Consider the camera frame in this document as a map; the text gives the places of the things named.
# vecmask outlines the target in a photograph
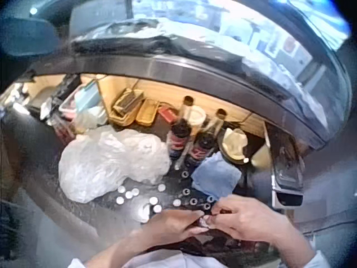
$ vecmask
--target display case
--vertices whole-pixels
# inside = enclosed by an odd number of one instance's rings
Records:
[[[192,89],[252,111],[313,149],[348,119],[351,85],[344,67],[289,4],[120,3],[74,7],[66,49],[30,70],[120,75]]]

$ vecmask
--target soda bottle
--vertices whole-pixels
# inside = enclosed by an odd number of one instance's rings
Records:
[[[193,172],[213,149],[226,116],[225,110],[218,109],[215,117],[197,134],[194,145],[185,158],[185,167],[189,173]]]
[[[180,158],[190,138],[191,126],[189,124],[189,118],[193,104],[193,97],[186,96],[184,98],[184,102],[180,108],[178,118],[173,123],[171,130],[168,133],[168,153],[171,160],[177,160]]]

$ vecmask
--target countertop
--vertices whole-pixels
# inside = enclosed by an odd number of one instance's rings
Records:
[[[20,181],[20,186],[59,226],[74,237],[92,243],[98,251],[141,226],[142,208],[148,204],[150,197],[156,196],[164,209],[170,208],[172,201],[183,189],[191,188],[191,181],[181,180],[180,172],[171,168],[162,180],[166,185],[166,190],[162,193],[157,190],[157,185],[146,185],[126,179],[123,183],[125,188],[138,188],[140,194],[130,200],[126,199],[123,205],[115,202],[118,196],[123,196],[117,191],[107,193],[86,204],[72,202],[59,186],[58,163],[64,146],[53,129],[31,116],[14,110],[9,110],[4,116],[1,127],[5,144],[11,148],[9,158],[13,169],[16,170],[16,179]],[[154,133],[164,141],[169,125],[158,115],[153,127],[133,124],[131,128],[143,133]],[[253,135],[249,135],[248,140],[256,144],[253,151],[264,142]],[[240,169],[243,177],[251,173],[249,165]],[[256,195],[254,189],[246,191],[239,186],[234,192]],[[188,198],[182,198],[188,209],[199,208],[188,205],[192,197],[196,197],[199,204],[206,203],[207,196],[192,189]],[[229,267],[256,266],[277,258],[276,251],[266,243],[237,241],[217,230],[210,230],[198,239],[191,238],[165,248],[179,248],[194,255],[212,256]]]

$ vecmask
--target bottle label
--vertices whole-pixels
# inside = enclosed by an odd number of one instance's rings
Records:
[[[188,141],[188,137],[179,138],[170,131],[168,134],[168,149],[171,157],[179,157]]]
[[[198,144],[195,144],[190,151],[190,156],[195,160],[196,162],[201,162],[204,158],[207,157],[208,153],[210,152],[209,149],[204,149]]]

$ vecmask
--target blue cloth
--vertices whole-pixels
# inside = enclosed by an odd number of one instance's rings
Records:
[[[216,200],[231,194],[242,173],[227,163],[221,152],[206,158],[192,174],[192,187]]]

